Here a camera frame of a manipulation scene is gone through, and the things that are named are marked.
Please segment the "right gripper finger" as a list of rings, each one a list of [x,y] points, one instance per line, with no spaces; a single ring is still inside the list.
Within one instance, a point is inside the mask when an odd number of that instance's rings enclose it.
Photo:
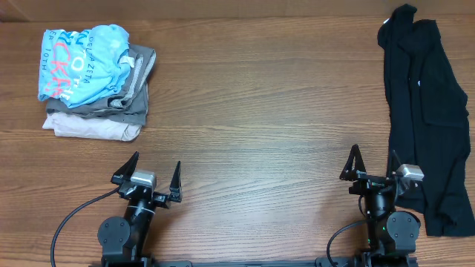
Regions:
[[[351,147],[348,160],[346,161],[344,168],[339,176],[340,180],[356,181],[361,179],[361,176],[367,174],[364,161],[361,157],[359,146],[354,144]]]
[[[399,159],[398,154],[396,151],[393,149],[387,159],[387,177],[391,177],[394,175],[397,171],[397,169],[400,167],[401,161]]]

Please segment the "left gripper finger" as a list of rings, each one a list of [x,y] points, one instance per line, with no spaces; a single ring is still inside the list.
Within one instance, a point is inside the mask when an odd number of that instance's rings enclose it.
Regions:
[[[170,194],[169,199],[172,202],[181,202],[182,201],[182,187],[181,187],[181,180],[180,180],[180,172],[181,172],[181,161],[177,162],[176,168],[174,170],[174,175],[171,179],[170,183]]]
[[[135,172],[140,153],[136,151],[131,158],[114,172],[111,178],[111,183],[121,185],[125,181],[130,181],[132,174]]]

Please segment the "black t-shirt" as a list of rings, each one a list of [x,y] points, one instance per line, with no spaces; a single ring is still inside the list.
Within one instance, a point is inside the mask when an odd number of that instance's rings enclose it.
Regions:
[[[417,9],[409,4],[397,7],[380,27],[377,41],[384,51],[384,89],[390,110],[389,153],[394,149],[401,163],[417,165],[410,104],[408,73],[410,57],[399,47],[417,20]]]

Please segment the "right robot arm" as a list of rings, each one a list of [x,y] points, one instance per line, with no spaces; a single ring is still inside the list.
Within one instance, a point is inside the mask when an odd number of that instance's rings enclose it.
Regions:
[[[339,179],[349,181],[349,193],[358,196],[364,219],[344,226],[347,229],[366,225],[368,247],[347,260],[330,260],[332,266],[416,266],[411,258],[421,227],[420,219],[408,212],[398,211],[398,198],[418,187],[424,178],[418,165],[402,164],[395,151],[390,157],[392,170],[385,177],[369,175],[359,146],[353,145]]]

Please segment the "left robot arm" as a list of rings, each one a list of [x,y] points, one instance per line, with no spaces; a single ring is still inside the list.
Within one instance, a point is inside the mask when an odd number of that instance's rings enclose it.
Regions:
[[[154,256],[143,249],[156,209],[169,209],[173,202],[182,201],[181,162],[176,165],[169,192],[163,194],[155,190],[155,173],[137,168],[139,155],[135,152],[111,178],[118,186],[119,197],[128,205],[123,216],[109,217],[98,229],[102,266],[154,266]]]

